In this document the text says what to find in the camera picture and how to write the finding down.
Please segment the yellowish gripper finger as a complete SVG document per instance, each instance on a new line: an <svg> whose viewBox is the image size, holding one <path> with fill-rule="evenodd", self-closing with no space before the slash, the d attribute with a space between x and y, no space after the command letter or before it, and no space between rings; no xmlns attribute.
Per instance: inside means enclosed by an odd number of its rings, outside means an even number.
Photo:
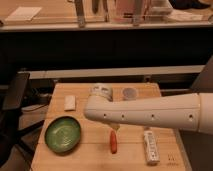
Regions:
<svg viewBox="0 0 213 171"><path fill-rule="evenodd" d="M120 125L117 123L110 123L109 126L115 131L118 131L120 128Z"/></svg>

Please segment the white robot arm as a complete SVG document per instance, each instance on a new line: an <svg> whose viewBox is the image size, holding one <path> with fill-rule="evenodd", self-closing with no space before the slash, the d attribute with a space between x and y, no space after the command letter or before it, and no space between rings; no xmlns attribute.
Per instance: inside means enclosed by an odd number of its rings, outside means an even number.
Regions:
<svg viewBox="0 0 213 171"><path fill-rule="evenodd" d="M92 121L171 128L213 135L213 93L113 101L113 90L96 83L84 108Z"/></svg>

